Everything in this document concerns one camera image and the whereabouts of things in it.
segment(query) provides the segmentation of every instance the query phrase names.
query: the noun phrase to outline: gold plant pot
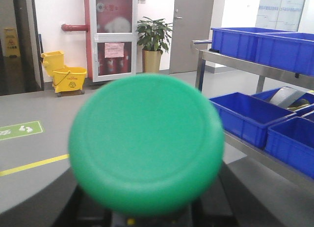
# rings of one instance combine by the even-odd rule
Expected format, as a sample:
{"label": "gold plant pot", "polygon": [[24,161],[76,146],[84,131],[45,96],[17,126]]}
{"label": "gold plant pot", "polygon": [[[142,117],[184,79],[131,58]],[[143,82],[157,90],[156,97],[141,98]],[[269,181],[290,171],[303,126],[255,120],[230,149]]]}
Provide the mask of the gold plant pot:
{"label": "gold plant pot", "polygon": [[143,72],[159,73],[161,52],[142,50]]}

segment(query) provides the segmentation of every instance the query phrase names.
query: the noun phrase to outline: green floor sign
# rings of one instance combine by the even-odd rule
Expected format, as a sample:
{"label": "green floor sign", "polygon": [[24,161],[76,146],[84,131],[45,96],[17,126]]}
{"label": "green floor sign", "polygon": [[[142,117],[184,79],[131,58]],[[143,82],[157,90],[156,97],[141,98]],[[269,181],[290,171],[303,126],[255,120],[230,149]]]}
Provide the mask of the green floor sign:
{"label": "green floor sign", "polygon": [[39,121],[0,127],[0,140],[42,133]]}

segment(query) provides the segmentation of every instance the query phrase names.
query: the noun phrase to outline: green leaves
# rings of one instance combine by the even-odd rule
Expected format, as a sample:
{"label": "green leaves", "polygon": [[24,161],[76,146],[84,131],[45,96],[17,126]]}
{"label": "green leaves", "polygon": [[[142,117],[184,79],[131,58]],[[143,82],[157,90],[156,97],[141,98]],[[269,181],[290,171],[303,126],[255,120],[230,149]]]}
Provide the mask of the green leaves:
{"label": "green leaves", "polygon": [[145,17],[146,20],[139,20],[137,22],[136,31],[139,34],[139,40],[137,44],[143,45],[144,50],[150,51],[161,51],[164,49],[166,52],[169,51],[168,45],[170,44],[169,38],[172,32],[172,26],[165,23],[165,19],[152,20],[151,18]]}

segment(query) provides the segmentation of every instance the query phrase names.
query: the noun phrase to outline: stainless steel shelf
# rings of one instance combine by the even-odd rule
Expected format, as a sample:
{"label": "stainless steel shelf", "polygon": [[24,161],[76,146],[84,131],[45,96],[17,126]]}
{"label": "stainless steel shelf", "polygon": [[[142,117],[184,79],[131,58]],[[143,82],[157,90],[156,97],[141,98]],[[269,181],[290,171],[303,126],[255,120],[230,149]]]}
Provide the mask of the stainless steel shelf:
{"label": "stainless steel shelf", "polygon": [[219,53],[211,52],[209,50],[200,50],[199,58],[252,74],[257,74],[259,76],[290,83],[292,85],[301,86],[307,89],[314,89],[313,76],[299,74],[298,78],[296,78],[295,73],[293,72],[253,63],[246,60],[232,58]]}
{"label": "stainless steel shelf", "polygon": [[305,174],[299,172],[293,167],[283,163],[282,161],[272,157],[261,149],[258,149],[251,144],[241,140],[240,138],[225,131],[225,140],[228,144],[255,159],[267,168],[281,175],[285,179],[306,189],[314,195],[314,180]]}
{"label": "stainless steel shelf", "polygon": [[[262,91],[264,80],[266,77],[286,82],[292,85],[304,87],[307,89],[314,89],[313,76],[306,76],[302,74],[296,75],[296,73],[293,72],[225,56],[219,53],[211,52],[209,50],[199,50],[199,60],[195,87],[198,88],[200,91],[202,91],[206,61],[222,64],[241,71],[259,75],[260,78],[257,85],[257,92]],[[230,134],[229,132],[225,132],[225,139],[226,142],[231,146],[247,154],[249,157],[260,162],[261,164],[273,170],[285,179],[309,191],[311,194],[314,194],[314,179],[283,163],[282,161],[270,156],[269,154],[252,146],[251,144],[248,144],[247,142]]]}

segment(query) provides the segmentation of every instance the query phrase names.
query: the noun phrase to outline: fire hose cabinet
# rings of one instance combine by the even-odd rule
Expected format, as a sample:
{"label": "fire hose cabinet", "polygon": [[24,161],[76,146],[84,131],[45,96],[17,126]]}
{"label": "fire hose cabinet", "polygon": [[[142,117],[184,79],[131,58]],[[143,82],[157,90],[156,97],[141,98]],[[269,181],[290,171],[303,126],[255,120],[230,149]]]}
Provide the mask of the fire hose cabinet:
{"label": "fire hose cabinet", "polygon": [[93,82],[136,73],[137,0],[84,0],[87,69]]}

